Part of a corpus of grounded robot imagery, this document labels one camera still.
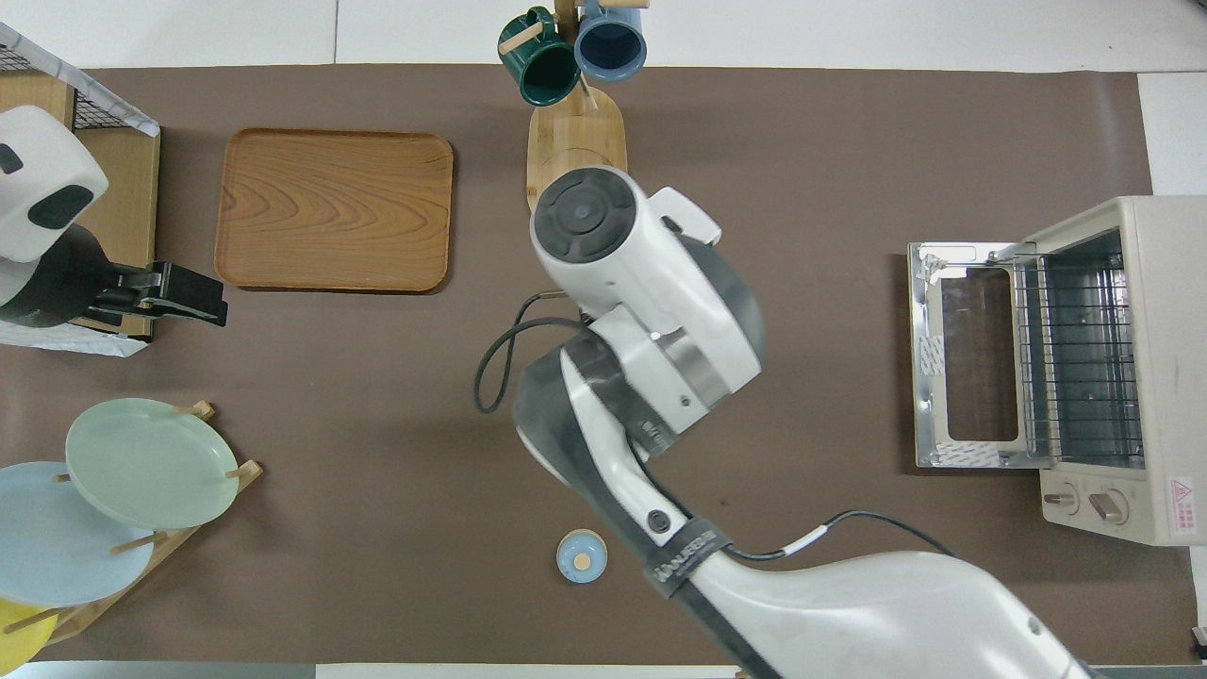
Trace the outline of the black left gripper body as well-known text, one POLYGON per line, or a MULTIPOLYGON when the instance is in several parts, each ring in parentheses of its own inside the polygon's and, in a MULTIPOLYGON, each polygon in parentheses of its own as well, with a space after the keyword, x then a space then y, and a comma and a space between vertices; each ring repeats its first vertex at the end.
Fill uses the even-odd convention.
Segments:
POLYGON ((34 263, 25 287, 1 306, 1 320, 31 328, 65 324, 81 317, 119 326, 138 312, 142 293, 157 273, 148 267, 116 265, 83 226, 68 226, 34 263))

